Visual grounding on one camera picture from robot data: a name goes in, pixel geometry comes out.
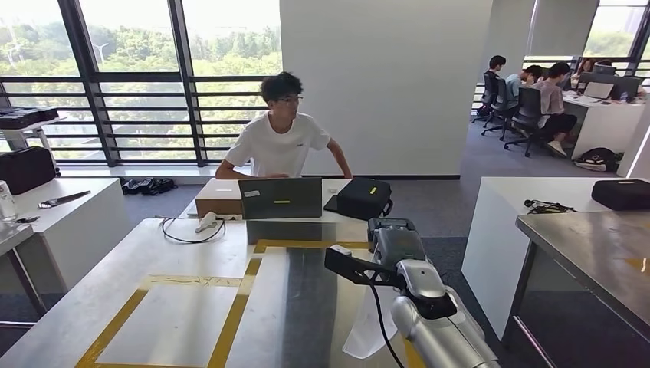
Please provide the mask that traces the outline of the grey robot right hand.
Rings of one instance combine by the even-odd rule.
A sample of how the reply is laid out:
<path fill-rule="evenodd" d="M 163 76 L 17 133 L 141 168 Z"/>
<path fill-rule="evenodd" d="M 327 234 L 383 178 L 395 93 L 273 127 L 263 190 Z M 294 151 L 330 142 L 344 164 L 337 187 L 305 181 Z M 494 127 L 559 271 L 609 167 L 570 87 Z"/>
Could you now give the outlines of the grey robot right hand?
<path fill-rule="evenodd" d="M 371 218 L 368 241 L 372 261 L 387 268 L 403 259 L 428 260 L 419 233 L 406 218 Z"/>

